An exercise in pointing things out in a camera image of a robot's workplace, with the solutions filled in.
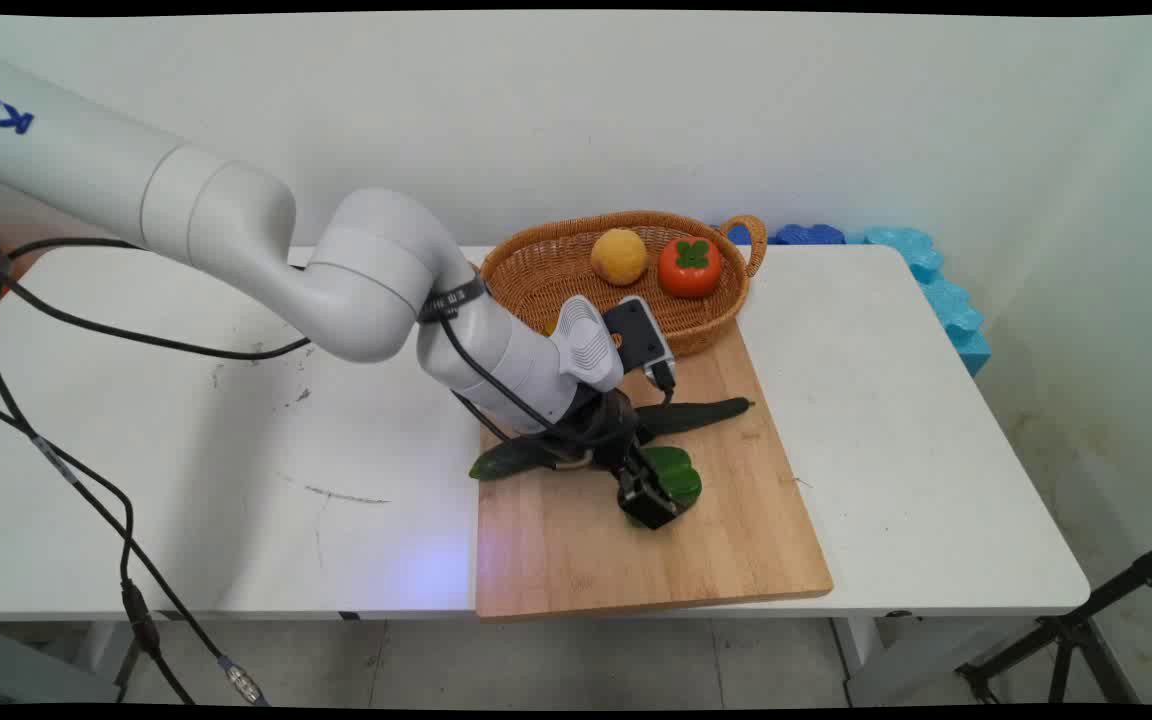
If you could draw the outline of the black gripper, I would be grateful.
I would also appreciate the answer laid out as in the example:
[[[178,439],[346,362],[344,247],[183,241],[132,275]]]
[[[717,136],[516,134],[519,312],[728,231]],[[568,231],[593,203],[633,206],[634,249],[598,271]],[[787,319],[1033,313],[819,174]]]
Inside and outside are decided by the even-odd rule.
[[[582,395],[550,438],[550,468],[566,471],[596,468],[620,473],[620,509],[647,529],[659,529],[680,515],[680,506],[660,483],[643,454],[652,438],[643,414],[626,392]]]

